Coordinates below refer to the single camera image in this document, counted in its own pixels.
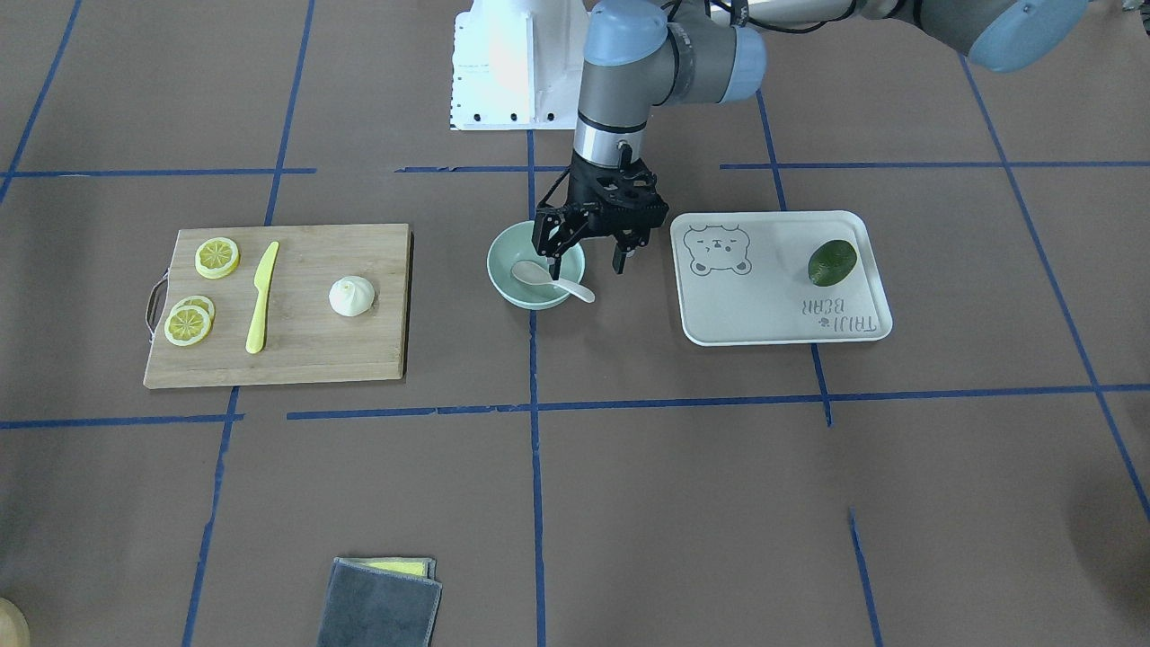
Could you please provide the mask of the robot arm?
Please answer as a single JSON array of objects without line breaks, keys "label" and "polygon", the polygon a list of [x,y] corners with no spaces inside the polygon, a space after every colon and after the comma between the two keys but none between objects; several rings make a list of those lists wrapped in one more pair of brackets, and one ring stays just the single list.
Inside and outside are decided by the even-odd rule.
[{"label": "robot arm", "polygon": [[583,239],[615,239],[616,274],[668,206],[643,161],[654,107],[739,102],[767,68],[765,34],[808,34],[860,16],[895,20],[975,66],[1011,74],[1055,49],[1084,1],[599,1],[588,20],[564,205],[539,200],[531,244],[551,278]]}]

